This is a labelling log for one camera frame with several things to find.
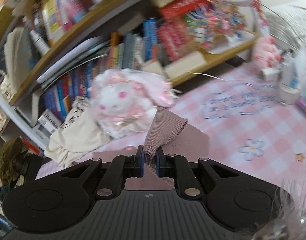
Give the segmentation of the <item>purple and mauve sweater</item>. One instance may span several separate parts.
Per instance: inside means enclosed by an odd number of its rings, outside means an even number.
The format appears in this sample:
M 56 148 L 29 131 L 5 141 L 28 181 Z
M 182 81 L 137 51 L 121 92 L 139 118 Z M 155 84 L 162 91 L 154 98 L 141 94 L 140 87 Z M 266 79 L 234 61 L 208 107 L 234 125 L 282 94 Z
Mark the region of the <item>purple and mauve sweater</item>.
M 76 152 L 79 146 L 86 146 L 86 142 L 81 139 L 68 152 L 68 157 L 64 157 L 62 153 L 57 154 L 56 150 L 59 147 L 52 142 L 46 150 L 46 156 L 50 161 L 42 165 L 37 176 L 42 178 L 92 158 L 110 162 L 118 155 L 135 153 L 138 145 L 144 146 L 144 176 L 127 179 L 125 184 L 127 190 L 173 189 L 172 179 L 158 178 L 156 175 L 157 148 L 161 147 L 165 154 L 182 155 L 189 161 L 195 162 L 208 155 L 210 142 L 208 134 L 191 125 L 187 119 L 167 109 L 159 108 L 147 132 L 112 139 L 109 143 L 87 153 Z

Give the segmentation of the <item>cream white shirt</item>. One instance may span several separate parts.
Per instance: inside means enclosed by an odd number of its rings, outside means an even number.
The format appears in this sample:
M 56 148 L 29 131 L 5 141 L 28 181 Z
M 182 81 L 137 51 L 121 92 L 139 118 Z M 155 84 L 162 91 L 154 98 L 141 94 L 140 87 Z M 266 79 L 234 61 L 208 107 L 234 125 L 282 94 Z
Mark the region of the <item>cream white shirt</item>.
M 92 117 L 88 98 L 77 96 L 64 123 L 50 136 L 44 155 L 67 168 L 108 142 L 110 137 Z

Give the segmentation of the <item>white pink plush bunny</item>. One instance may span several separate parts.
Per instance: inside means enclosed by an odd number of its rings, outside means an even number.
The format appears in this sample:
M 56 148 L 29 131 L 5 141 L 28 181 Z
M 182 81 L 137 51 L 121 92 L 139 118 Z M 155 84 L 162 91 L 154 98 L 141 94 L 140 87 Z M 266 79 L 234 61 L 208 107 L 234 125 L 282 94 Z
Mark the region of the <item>white pink plush bunny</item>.
M 120 139 L 147 131 L 158 107 L 172 107 L 178 98 L 176 94 L 161 75 L 108 69 L 91 82 L 90 108 L 104 133 Z

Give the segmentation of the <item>white boxed book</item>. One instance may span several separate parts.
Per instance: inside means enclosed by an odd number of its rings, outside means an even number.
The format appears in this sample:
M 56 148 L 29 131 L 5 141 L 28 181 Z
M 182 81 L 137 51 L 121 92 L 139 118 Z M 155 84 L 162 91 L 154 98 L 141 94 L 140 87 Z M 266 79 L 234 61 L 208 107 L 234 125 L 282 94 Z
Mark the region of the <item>white boxed book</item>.
M 38 122 L 49 132 L 53 133 L 61 126 L 60 120 L 49 110 L 46 109 L 38 118 Z

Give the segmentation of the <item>pink checkered table mat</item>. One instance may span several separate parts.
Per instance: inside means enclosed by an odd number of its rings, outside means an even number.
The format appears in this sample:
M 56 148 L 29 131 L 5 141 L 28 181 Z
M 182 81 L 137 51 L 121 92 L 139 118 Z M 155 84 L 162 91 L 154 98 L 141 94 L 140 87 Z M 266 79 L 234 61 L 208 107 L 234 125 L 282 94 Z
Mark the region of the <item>pink checkered table mat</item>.
M 206 157 L 275 185 L 306 183 L 306 115 L 277 102 L 250 64 L 182 95 L 169 109 L 209 136 Z

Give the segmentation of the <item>white keyboard on shelf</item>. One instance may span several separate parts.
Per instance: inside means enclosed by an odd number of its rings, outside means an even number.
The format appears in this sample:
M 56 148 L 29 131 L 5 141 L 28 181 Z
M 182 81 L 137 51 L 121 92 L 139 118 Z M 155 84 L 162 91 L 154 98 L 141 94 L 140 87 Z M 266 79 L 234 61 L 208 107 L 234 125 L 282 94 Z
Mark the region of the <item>white keyboard on shelf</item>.
M 78 56 L 82 55 L 84 52 L 89 52 L 97 45 L 107 45 L 108 41 L 102 41 L 99 36 L 89 38 L 88 40 L 82 42 L 77 47 L 73 48 L 66 55 L 60 58 L 56 63 L 50 66 L 39 78 L 37 78 L 37 83 L 42 84 L 49 77 L 55 74 L 58 70 L 60 70 L 64 65 L 70 63 Z

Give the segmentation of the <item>row of colourful books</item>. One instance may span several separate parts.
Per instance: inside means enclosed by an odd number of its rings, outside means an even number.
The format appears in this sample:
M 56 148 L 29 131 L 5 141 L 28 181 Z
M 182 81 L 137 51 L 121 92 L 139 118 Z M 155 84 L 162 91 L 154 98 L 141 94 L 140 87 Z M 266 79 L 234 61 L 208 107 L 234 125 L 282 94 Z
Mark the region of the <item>row of colourful books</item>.
M 184 35 L 184 27 L 172 20 L 160 27 L 155 18 L 145 20 L 142 33 L 112 33 L 107 45 L 97 45 L 84 52 L 41 84 L 45 108 L 59 120 L 67 115 L 67 107 L 76 96 L 88 96 L 91 79 L 107 69 L 136 69 L 162 75 L 158 61 L 158 47 L 163 45 L 165 56 L 171 61 L 167 71 L 175 71 L 171 80 L 185 72 L 202 67 L 207 61 L 200 51 L 193 51 Z

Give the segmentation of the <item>small pink pig toy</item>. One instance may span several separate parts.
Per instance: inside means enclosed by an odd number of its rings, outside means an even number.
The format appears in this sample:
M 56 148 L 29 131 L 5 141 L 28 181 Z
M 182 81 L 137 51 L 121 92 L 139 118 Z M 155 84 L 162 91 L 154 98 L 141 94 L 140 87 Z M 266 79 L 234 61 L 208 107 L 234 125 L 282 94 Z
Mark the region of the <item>small pink pig toy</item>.
M 280 59 L 281 55 L 273 37 L 266 36 L 257 40 L 253 47 L 252 60 L 258 69 L 273 68 Z

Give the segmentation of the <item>wooden white bookshelf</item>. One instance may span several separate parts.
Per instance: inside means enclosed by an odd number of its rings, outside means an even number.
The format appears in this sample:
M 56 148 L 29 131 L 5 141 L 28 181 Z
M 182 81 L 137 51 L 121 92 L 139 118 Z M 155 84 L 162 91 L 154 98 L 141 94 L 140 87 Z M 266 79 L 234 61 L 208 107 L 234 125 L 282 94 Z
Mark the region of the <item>wooden white bookshelf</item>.
M 69 53 L 73 48 L 80 46 L 86 50 L 104 39 L 95 38 L 93 32 L 106 22 L 133 7 L 143 0 L 104 0 L 66 32 L 30 72 L 17 93 L 8 101 L 0 93 L 0 108 L 14 123 L 22 134 L 26 135 L 37 147 L 45 149 L 49 144 L 49 132 L 40 129 L 37 123 L 38 111 L 31 110 L 31 114 L 18 112 L 18 104 L 29 96 L 36 86 L 37 78 L 43 74 L 55 61 Z

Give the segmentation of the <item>colourful beaded flower ornament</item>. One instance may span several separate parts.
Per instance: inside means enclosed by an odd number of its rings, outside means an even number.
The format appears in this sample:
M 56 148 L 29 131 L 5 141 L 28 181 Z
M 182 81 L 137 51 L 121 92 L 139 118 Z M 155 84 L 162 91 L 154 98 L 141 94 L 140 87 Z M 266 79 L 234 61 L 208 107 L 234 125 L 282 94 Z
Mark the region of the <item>colourful beaded flower ornament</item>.
M 214 48 L 215 40 L 220 37 L 229 43 L 240 41 L 246 29 L 246 16 L 239 11 L 231 0 L 207 0 L 186 14 L 188 32 L 197 44 L 209 50 Z

